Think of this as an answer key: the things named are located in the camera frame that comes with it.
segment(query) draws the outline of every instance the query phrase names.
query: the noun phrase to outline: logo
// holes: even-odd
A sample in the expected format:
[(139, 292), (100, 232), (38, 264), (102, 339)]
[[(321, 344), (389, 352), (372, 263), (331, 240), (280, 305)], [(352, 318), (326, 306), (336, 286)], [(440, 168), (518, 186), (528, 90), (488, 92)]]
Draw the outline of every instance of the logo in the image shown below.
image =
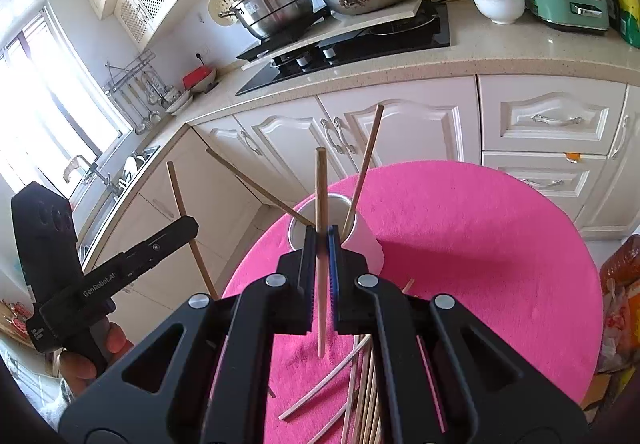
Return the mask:
[(86, 291), (84, 291), (82, 293), (82, 295), (84, 297), (89, 297), (91, 296), (93, 293), (95, 293), (95, 291), (97, 291), (98, 289), (100, 289), (101, 287), (104, 287), (105, 285), (107, 285), (111, 280), (113, 280), (116, 277), (115, 273), (111, 273), (108, 277), (106, 277), (104, 280), (100, 280), (98, 283), (94, 283), (90, 288), (88, 288)]

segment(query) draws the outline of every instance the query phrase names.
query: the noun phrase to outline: white cup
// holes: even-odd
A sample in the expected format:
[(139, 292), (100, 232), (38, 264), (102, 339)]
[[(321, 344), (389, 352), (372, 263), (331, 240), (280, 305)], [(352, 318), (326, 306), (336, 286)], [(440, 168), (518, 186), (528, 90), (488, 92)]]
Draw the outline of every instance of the white cup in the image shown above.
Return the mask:
[[(327, 204), (329, 226), (337, 224), (340, 226), (340, 229), (342, 229), (345, 220), (347, 220), (351, 199), (338, 193), (330, 193), (328, 194)], [(306, 202), (298, 212), (304, 218), (311, 221), (315, 220), (316, 199), (312, 198)], [(295, 218), (292, 218), (289, 223), (289, 246), (291, 249), (294, 251), (302, 249), (305, 244), (305, 234), (306, 226), (295, 220)], [(382, 271), (382, 266), (385, 263), (382, 246), (376, 240), (371, 229), (369, 229), (369, 226), (358, 211), (356, 211), (353, 228), (351, 228), (351, 232), (342, 243), (342, 249), (348, 249), (349, 251), (363, 255), (367, 260), (367, 267), (369, 267), (370, 274), (379, 275), (380, 271)]]

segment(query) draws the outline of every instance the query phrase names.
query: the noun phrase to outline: drawer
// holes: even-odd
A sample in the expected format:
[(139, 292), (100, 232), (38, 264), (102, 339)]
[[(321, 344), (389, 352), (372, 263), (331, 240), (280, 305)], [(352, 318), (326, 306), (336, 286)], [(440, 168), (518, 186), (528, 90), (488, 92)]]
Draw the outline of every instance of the drawer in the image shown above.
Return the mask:
[(561, 76), (479, 76), (482, 149), (607, 155), (626, 85)]
[(579, 163), (564, 153), (484, 151), (482, 166), (499, 169), (538, 190), (573, 221), (595, 185), (606, 157), (584, 155)]

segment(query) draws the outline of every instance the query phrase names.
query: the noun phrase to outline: cutting board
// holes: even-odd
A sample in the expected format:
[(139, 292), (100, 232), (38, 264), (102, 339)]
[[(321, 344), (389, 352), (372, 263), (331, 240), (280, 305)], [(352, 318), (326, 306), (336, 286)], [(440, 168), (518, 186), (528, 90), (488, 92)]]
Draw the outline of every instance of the cutting board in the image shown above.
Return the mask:
[(405, 0), (404, 2), (400, 2), (399, 4), (389, 8), (374, 11), (372, 13), (365, 13), (363, 15), (355, 15), (353, 17), (334, 13), (331, 17), (320, 20), (312, 25), (298, 41), (267, 53), (258, 60), (245, 63), (242, 65), (242, 69), (246, 70), (250, 67), (270, 62), (277, 56), (281, 56), (292, 50), (300, 49), (301, 47), (316, 44), (322, 40), (338, 36), (339, 34), (363, 30), (379, 24), (393, 22), (394, 20), (415, 17), (420, 4), (422, 4), (422, 0)]

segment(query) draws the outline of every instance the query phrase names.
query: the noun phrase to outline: white container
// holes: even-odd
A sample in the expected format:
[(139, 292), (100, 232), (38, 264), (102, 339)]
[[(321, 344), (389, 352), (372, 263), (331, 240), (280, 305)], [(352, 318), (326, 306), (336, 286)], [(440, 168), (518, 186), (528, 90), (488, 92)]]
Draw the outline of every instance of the white container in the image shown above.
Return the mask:
[[(342, 229), (344, 221), (347, 220), (347, 213), (351, 206), (351, 199), (338, 193), (328, 194), (328, 217), (329, 226), (337, 224)], [(312, 198), (304, 204), (298, 212), (305, 218), (314, 221), (316, 218), (316, 199)], [(291, 219), (289, 223), (289, 246), (294, 251), (302, 249), (305, 244), (306, 226)], [(385, 263), (385, 255), (382, 252), (382, 246), (376, 240), (375, 236), (367, 226), (362, 215), (356, 211), (355, 221), (351, 233), (342, 243), (342, 249), (348, 249), (354, 253), (360, 253), (367, 259), (367, 267), (372, 275), (379, 275), (382, 266)]]
[(494, 24), (512, 24), (524, 13), (524, 0), (474, 0), (478, 10)]

